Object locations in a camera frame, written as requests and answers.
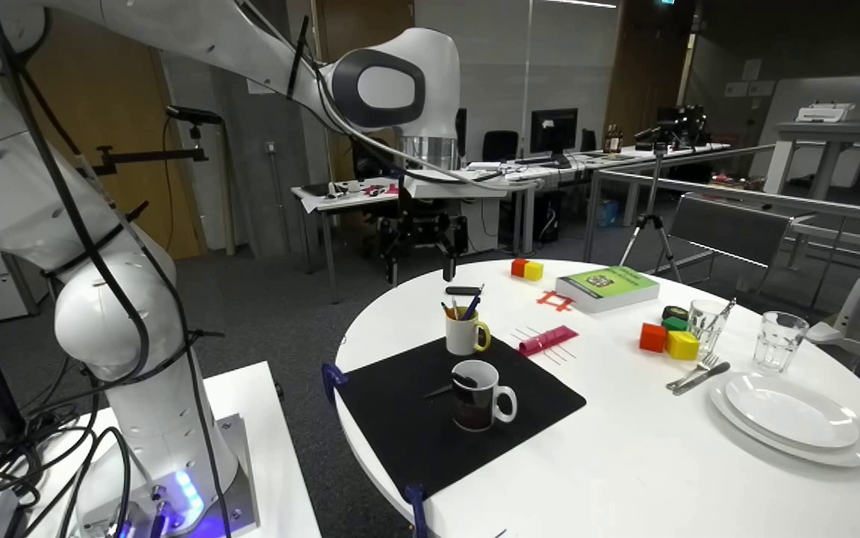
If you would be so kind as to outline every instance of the floor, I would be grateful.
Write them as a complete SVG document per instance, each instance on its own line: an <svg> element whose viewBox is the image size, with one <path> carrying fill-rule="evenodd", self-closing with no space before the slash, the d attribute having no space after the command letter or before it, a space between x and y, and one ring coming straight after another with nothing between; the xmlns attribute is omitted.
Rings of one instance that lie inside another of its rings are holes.
<svg viewBox="0 0 860 538"><path fill-rule="evenodd" d="M594 263L615 263L630 230L602 230L594 245ZM178 294L194 328L212 333L196 345L202 375L221 375L252 361L269 361L281 387L285 424L299 451L299 464L309 490L309 503L326 538L376 538L408 536L408 527L369 488L355 466L334 413L318 388L318 364L330 361L342 328L352 316L388 291L376 260L364 260L355 236L337 233L339 303L330 303L323 272L308 272L305 258L296 260L249 260L246 254L208 254L178 263ZM630 266L648 269L655 260L655 236L642 233ZM557 242L536 245L535 258L581 258L578 216L567 216ZM406 275L433 269L430 263L408 266ZM779 269L767 278L763 295L750 300L753 307L788 307L809 321L836 312L860 275L860 263L836 263L827 272L824 294L811 303L815 282L824 263L800 258L788 266L788 252ZM733 282L756 278L739 263L717 263L706 278L703 263L682 272L682 282L709 288L721 295L733 294ZM51 336L51 304L25 321L0 324L0 364L24 409L52 387L63 372L63 354ZM84 388L76 364L67 364L52 397Z"/></svg>

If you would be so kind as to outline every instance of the green book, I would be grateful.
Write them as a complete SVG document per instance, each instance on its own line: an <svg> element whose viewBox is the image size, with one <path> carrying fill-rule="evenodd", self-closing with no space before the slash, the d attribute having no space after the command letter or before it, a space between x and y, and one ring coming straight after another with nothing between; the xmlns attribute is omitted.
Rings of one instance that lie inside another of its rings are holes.
<svg viewBox="0 0 860 538"><path fill-rule="evenodd" d="M660 283L627 266L605 266L554 278L554 294L573 300L578 312L608 312L660 295Z"/></svg>

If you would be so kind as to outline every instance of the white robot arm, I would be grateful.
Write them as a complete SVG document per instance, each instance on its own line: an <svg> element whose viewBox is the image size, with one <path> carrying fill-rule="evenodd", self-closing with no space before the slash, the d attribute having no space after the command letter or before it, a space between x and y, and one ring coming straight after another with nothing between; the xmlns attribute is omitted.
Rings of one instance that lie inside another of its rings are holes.
<svg viewBox="0 0 860 538"><path fill-rule="evenodd" d="M417 152L415 162L449 167L455 159L460 59L454 41L442 34L406 31L385 46L352 50L334 65L315 68L296 59L281 37L258 31L239 0L0 0L10 49L24 50L42 38L42 6L239 71L278 94L291 86L291 98L334 130L399 125L406 146ZM125 313L122 300L113 295L94 263L84 258L67 204L57 198L52 176L42 165L30 130L0 91L0 248L64 282L57 300L57 342L67 355L90 364L97 379L109 382L134 375L136 358L139 375L166 364L149 379L108 388L108 400L154 490L166 496L170 530L182 536L196 527L217 494L214 488L222 490L239 466L217 437L212 413L205 409L205 421L196 421L194 413L200 400L200 379L191 372L194 355L191 349L182 354L185 336L170 282L158 275L151 260L164 266L166 278L172 278L172 263L151 240L125 228L73 167L58 156L52 162L87 236L97 242L100 263L139 313L145 336ZM212 455L221 484L208 475L202 433L214 440ZM113 517L116 466L97 461L93 470L81 496L81 524ZM160 506L149 496L134 503L145 514Z"/></svg>

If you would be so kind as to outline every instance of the white plate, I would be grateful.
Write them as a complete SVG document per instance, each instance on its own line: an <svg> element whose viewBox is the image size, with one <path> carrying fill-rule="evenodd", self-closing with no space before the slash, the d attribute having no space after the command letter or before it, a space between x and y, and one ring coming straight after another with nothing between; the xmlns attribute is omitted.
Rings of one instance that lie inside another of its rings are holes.
<svg viewBox="0 0 860 538"><path fill-rule="evenodd" d="M847 449L860 433L851 409L779 376L730 376L724 397L756 427L809 449Z"/></svg>
<svg viewBox="0 0 860 538"><path fill-rule="evenodd" d="M758 440L760 446L770 446L782 455L791 455L791 457L800 457L800 461L809 461L809 464L820 464L820 466L860 466L860 437L854 446L847 449L839 449L839 451L818 451L818 449L803 449L803 446L793 446L776 433L767 433L760 427L756 427L753 421L745 421L744 415L738 415L730 408L727 408L727 397L721 396L721 387L724 379L718 379L717 387L706 388L706 400L714 405L714 409L727 421L733 424L739 433Z"/></svg>

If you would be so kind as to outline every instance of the bottle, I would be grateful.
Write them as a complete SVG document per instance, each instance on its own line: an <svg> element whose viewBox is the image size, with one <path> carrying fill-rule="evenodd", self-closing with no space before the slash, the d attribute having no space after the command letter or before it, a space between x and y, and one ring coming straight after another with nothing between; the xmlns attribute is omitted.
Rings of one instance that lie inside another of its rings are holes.
<svg viewBox="0 0 860 538"><path fill-rule="evenodd" d="M605 152L620 152L620 134L618 134L618 125L612 122L605 130Z"/></svg>

